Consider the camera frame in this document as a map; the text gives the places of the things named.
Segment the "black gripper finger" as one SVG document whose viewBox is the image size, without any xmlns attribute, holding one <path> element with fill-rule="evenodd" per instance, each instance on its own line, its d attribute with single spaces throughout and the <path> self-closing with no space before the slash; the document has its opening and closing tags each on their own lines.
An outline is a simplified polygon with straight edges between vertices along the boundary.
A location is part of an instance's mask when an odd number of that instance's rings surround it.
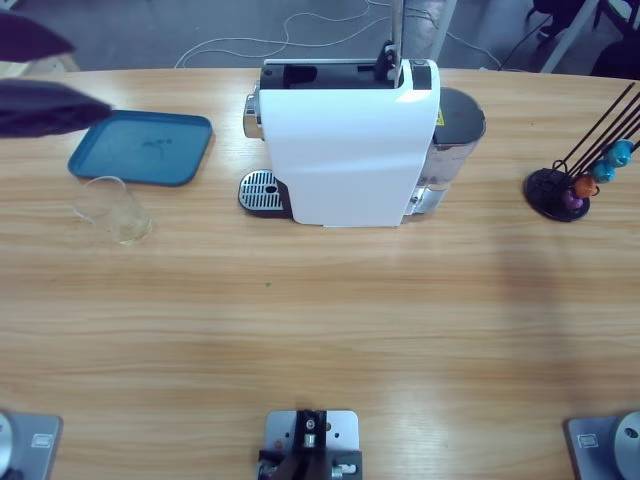
<svg viewBox="0 0 640 480">
<path fill-rule="evenodd" d="M 18 13 L 1 11 L 2 61 L 34 61 L 73 51 L 67 39 L 46 26 Z"/>
<path fill-rule="evenodd" d="M 112 107 L 71 87 L 36 80 L 1 80 L 1 138 L 39 138 L 84 130 Z"/>
</svg>

